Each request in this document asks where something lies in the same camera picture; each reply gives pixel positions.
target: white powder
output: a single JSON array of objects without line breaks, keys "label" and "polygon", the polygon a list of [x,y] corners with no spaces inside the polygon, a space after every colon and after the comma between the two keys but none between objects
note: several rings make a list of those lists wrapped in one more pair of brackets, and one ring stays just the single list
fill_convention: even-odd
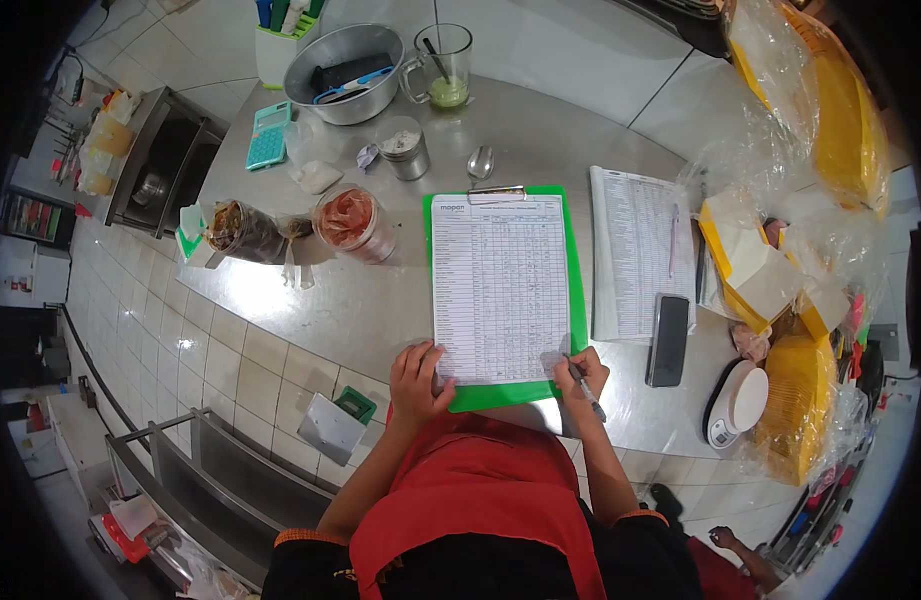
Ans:
[{"label": "white powder", "polygon": [[389,155],[398,155],[406,152],[420,142],[420,134],[412,131],[397,131],[394,137],[384,140],[381,150]]}]

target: wrist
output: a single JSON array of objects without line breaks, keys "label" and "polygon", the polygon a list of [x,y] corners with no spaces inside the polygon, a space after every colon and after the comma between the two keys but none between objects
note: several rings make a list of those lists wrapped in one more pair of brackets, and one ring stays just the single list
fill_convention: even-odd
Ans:
[{"label": "wrist", "polygon": [[397,439],[413,442],[424,426],[406,417],[397,417],[396,413],[390,418],[384,434],[389,434]]},{"label": "wrist", "polygon": [[589,403],[573,405],[568,407],[571,418],[576,425],[577,435],[580,438],[589,438],[592,435],[598,435],[604,431],[603,423],[594,412],[594,407]]}]

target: hand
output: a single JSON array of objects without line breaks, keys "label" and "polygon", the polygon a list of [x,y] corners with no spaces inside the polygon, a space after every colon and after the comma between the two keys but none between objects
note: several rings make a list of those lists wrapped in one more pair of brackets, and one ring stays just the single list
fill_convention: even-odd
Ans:
[{"label": "hand", "polygon": [[730,531],[730,527],[723,527],[722,525],[710,530],[710,541],[714,543],[714,546],[728,550],[737,544],[734,532]]},{"label": "hand", "polygon": [[390,368],[390,401],[394,414],[390,422],[402,424],[416,433],[447,410],[454,400],[454,379],[448,379],[438,395],[432,392],[434,367],[444,355],[444,347],[433,347],[433,341],[409,345],[397,355]]},{"label": "hand", "polygon": [[[580,369],[580,374],[587,379],[587,385],[594,393],[594,398],[600,400],[603,386],[607,384],[607,378],[610,377],[610,368],[600,364],[600,357],[594,347],[588,345],[580,354],[572,356],[570,362]],[[564,393],[564,404],[572,415],[575,414],[574,410],[587,410],[590,414],[594,414],[590,402],[580,389],[580,384],[571,377],[566,357],[561,358],[560,362],[554,365],[553,382],[557,389]]]}]

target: white scale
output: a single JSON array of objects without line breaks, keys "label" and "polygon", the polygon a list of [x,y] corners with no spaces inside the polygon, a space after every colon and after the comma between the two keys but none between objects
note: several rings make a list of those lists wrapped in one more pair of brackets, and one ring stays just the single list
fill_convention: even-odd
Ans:
[{"label": "white scale", "polygon": [[749,360],[733,368],[712,400],[704,424],[707,443],[716,450],[725,449],[740,435],[755,426],[766,406],[766,372]]}]

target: red food in jar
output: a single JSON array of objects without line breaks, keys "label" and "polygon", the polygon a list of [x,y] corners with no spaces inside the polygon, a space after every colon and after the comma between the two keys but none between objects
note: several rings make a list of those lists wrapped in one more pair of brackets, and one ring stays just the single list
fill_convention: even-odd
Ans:
[{"label": "red food in jar", "polygon": [[348,190],[324,204],[319,216],[320,233],[332,246],[350,246],[367,231],[373,215],[370,195],[359,189]]}]

